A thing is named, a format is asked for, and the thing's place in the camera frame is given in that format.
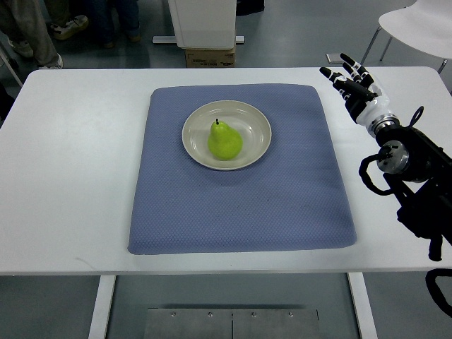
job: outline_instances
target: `cardboard box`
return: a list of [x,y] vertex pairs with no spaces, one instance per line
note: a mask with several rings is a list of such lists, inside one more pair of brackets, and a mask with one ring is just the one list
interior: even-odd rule
[[188,69],[235,67],[235,46],[232,49],[185,49]]

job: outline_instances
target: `chair leg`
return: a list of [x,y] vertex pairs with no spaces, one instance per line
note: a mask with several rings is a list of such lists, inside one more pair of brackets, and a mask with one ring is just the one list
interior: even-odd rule
[[439,67],[438,74],[440,74],[443,71],[443,68],[445,67],[446,64],[447,64],[447,60],[444,59],[443,63],[441,64],[441,67]]
[[361,65],[364,64],[364,61],[366,60],[367,55],[368,55],[370,49],[372,48],[372,45],[374,44],[374,41],[375,41],[375,39],[376,39],[376,36],[379,34],[380,30],[381,30],[381,26],[379,26],[379,27],[376,29],[376,31],[375,31],[375,33],[374,33],[374,36],[372,37],[372,40],[370,41],[370,44],[369,44],[369,46],[367,47],[366,53],[364,53],[364,56],[362,57]]
[[11,75],[15,78],[15,80],[17,81],[19,86],[22,87],[23,86],[22,81],[20,81],[18,75],[13,70],[13,66],[14,66],[16,60],[14,60],[14,63],[11,63],[11,60],[13,60],[13,59],[8,58],[8,52],[4,49],[4,47],[1,43],[0,43],[0,58],[4,61],[6,67],[11,72]]
[[393,41],[393,37],[389,37],[388,43],[386,44],[386,47],[384,47],[384,51],[383,54],[381,55],[380,61],[383,61],[384,55],[386,54],[386,51],[388,50],[391,41]]

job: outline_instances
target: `gray floor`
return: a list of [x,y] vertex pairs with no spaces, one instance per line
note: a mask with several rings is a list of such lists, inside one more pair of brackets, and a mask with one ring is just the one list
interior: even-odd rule
[[[337,52],[360,60],[378,26],[379,16],[413,2],[266,0],[264,12],[237,18],[237,34],[244,35],[246,42],[237,46],[236,67],[328,66],[325,53]],[[138,3],[142,42],[131,44],[119,29],[117,46],[112,50],[98,47],[89,31],[65,42],[55,41],[65,68],[184,68],[183,50],[175,45],[152,43],[154,35],[172,34],[167,2]],[[380,62],[387,37],[385,32],[380,33],[366,66],[439,68],[440,59],[397,41],[393,41]],[[4,35],[0,41],[7,46]],[[32,61],[13,56],[19,63],[20,77],[25,80],[36,66]],[[451,65],[446,66],[441,78],[452,90]],[[20,92],[5,66],[0,67],[0,81],[13,96]],[[71,79],[68,87],[55,95],[64,95],[65,91],[71,91]],[[109,338],[142,338],[143,311],[165,304],[266,307],[291,304],[316,308],[325,338],[357,338],[344,277],[340,274],[120,277]],[[452,319],[430,299],[424,273],[366,273],[364,277],[380,338],[451,337]],[[98,277],[0,278],[0,338],[86,338],[97,282]],[[448,280],[441,283],[452,301],[452,284]],[[238,292],[226,292],[226,288]]]

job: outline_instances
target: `person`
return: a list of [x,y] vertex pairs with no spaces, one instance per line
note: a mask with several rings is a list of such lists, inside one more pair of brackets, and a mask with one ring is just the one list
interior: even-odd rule
[[6,119],[13,103],[14,98],[6,92],[5,87],[0,83],[0,122]]
[[44,4],[52,19],[50,30],[57,40],[67,40],[89,25],[86,16],[71,16],[69,0],[44,0]]
[[[139,42],[140,21],[137,0],[114,0],[114,7],[118,13],[119,23],[127,38],[131,42]],[[104,48],[114,47],[114,24],[111,12],[111,1],[84,0],[86,14],[94,30],[97,41]]]
[[37,0],[0,0],[0,30],[13,51],[35,58],[39,69],[62,69]]

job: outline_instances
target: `metal floor panel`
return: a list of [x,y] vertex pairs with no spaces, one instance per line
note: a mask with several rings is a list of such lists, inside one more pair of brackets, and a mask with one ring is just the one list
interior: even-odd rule
[[149,309],[145,339],[320,339],[315,310]]

